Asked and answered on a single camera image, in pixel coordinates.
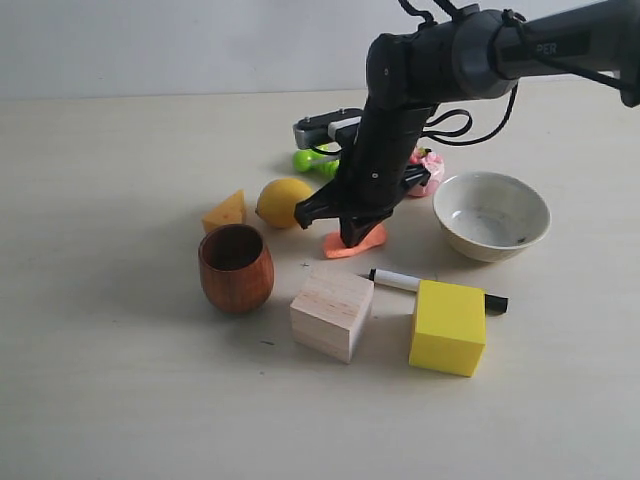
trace yellow cheese wedge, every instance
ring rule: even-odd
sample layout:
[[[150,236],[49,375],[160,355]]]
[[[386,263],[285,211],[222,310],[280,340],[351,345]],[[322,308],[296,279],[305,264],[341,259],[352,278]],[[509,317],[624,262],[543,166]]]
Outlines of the yellow cheese wedge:
[[[231,223],[245,223],[247,207],[244,203],[244,190],[238,190],[220,205],[202,217],[204,231],[212,230]]]

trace white bowl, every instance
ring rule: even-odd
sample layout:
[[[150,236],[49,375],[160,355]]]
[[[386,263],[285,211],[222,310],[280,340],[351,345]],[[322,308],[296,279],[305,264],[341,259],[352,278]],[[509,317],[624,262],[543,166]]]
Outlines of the white bowl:
[[[443,182],[433,209],[449,244],[483,262],[513,257],[539,242],[551,213],[542,197],[500,173],[469,172]]]

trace green toy dumbbell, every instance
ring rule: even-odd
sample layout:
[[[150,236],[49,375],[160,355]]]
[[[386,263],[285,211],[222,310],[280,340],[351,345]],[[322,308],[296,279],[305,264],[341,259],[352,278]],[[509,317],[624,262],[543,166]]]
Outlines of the green toy dumbbell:
[[[324,150],[325,146],[319,147],[320,150]],[[298,150],[293,154],[293,168],[298,172],[307,172],[309,170],[317,170],[326,177],[333,178],[336,176],[336,171],[340,165],[340,160],[336,159],[332,155],[323,155],[321,153],[314,152],[311,149]]]

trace yellow foam block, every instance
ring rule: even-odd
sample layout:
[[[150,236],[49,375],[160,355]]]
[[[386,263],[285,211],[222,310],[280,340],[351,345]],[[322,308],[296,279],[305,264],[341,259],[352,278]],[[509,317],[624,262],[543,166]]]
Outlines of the yellow foam block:
[[[422,280],[409,365],[471,377],[486,345],[484,295],[479,288]]]
[[[245,223],[247,207],[244,203],[244,190],[238,190],[220,205],[202,217],[204,231],[212,230],[231,223]]]

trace orange clay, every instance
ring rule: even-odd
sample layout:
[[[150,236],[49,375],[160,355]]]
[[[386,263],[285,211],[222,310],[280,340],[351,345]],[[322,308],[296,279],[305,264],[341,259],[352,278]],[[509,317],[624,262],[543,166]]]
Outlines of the orange clay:
[[[327,258],[353,257],[359,253],[378,247],[387,241],[387,230],[384,225],[377,225],[359,245],[353,248],[344,246],[339,232],[332,232],[324,240],[324,255]]]

